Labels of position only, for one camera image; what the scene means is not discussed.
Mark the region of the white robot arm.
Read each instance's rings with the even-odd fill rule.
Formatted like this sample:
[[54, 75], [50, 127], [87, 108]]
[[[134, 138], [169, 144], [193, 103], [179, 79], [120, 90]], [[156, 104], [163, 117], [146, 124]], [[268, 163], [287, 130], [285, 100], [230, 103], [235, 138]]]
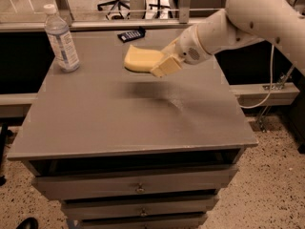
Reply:
[[226, 0], [225, 8], [185, 29], [162, 50], [150, 73], [162, 77], [183, 63], [266, 40], [305, 74], [305, 18], [286, 0]]

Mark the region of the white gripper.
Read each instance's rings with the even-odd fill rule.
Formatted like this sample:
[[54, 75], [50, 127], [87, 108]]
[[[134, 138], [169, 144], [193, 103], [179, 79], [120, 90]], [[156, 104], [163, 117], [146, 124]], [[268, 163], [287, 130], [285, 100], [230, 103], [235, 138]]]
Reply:
[[202, 47], [196, 25], [185, 29], [178, 38], [175, 38], [169, 45], [164, 47], [161, 52], [167, 57], [163, 58], [150, 70], [150, 73], [156, 77], [163, 77], [180, 71], [180, 64], [173, 58], [178, 55], [183, 57], [184, 61], [190, 65], [199, 64], [212, 57]]

